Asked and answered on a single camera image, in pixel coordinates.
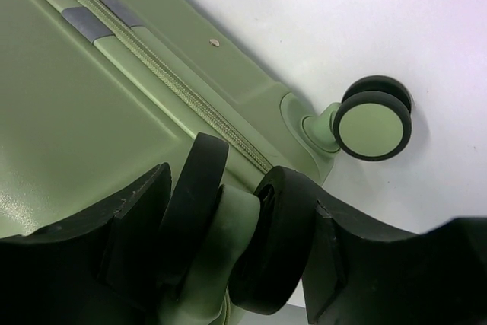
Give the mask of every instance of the black wheel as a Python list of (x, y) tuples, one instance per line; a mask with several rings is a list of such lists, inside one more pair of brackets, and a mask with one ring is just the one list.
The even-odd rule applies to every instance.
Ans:
[(158, 231), (159, 285), (177, 285), (205, 239), (227, 156), (227, 142), (196, 136)]
[(346, 92), (333, 120), (340, 148), (366, 161), (399, 154), (412, 133), (412, 101), (407, 89), (385, 76), (355, 82)]
[(259, 222), (228, 286), (237, 306), (270, 315), (291, 297), (313, 241), (316, 187), (303, 174), (284, 167), (271, 169), (257, 187)]

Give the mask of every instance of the white surface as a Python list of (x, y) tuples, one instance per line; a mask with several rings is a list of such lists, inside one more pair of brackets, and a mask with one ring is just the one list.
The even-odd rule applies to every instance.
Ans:
[(341, 154), (332, 194), (412, 231), (487, 215), (487, 0), (193, 1), (317, 111), (366, 75), (412, 92), (409, 147), (379, 164)]

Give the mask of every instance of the green zipper tape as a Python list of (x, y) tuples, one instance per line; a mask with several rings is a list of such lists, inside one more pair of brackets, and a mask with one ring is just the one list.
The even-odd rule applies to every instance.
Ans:
[(179, 78), (169, 66), (153, 53), (101, 0), (76, 0), (97, 16), (149, 70), (151, 70), (172, 92), (175, 93), (189, 108), (208, 123), (228, 143), (246, 156), (264, 174), (272, 164), (207, 100), (202, 98), (191, 87)]

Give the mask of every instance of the luggage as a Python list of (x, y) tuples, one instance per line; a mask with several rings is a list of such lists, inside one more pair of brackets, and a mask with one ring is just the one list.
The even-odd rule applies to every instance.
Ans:
[(321, 184), (340, 148), (381, 160), (409, 141), (398, 82), (360, 81), (314, 116), (184, 0), (0, 9), (0, 238), (69, 218), (161, 163), (177, 182), (200, 132), (228, 143), (221, 182), (247, 192), (274, 166)]

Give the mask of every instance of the screw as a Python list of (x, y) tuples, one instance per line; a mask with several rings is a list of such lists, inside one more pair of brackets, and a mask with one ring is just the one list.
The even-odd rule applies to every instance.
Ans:
[(220, 47), (220, 41), (218, 41), (214, 38), (211, 38), (210, 39), (210, 45), (212, 45), (213, 47)]

